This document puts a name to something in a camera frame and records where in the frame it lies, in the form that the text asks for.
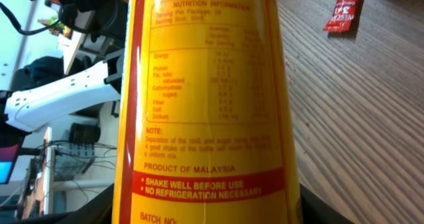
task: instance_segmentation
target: red sachet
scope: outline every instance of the red sachet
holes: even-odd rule
[[[344,32],[349,30],[355,18],[356,6],[360,0],[337,0],[336,7],[330,21],[325,25],[324,31]]]

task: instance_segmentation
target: yellow bottle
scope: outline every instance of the yellow bottle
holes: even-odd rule
[[[301,223],[276,0],[129,0],[113,223]]]

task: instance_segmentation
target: wood grain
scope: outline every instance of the wood grain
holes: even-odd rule
[[[424,0],[278,0],[302,184],[355,223],[424,223]]]

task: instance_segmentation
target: red band on label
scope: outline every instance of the red band on label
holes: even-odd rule
[[[212,203],[258,198],[284,189],[283,168],[257,174],[183,178],[134,171],[132,192],[168,201]]]

